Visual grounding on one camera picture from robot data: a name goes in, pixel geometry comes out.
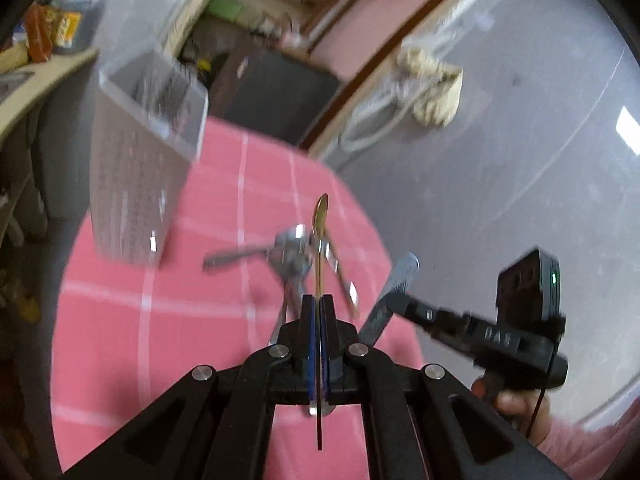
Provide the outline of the person right hand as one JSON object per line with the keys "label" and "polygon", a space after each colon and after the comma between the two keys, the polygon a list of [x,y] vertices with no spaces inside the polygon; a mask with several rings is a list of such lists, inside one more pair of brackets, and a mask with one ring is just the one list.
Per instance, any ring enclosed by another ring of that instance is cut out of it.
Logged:
{"label": "person right hand", "polygon": [[491,406],[512,419],[512,426],[533,445],[540,445],[551,428],[550,403],[538,391],[501,390]]}

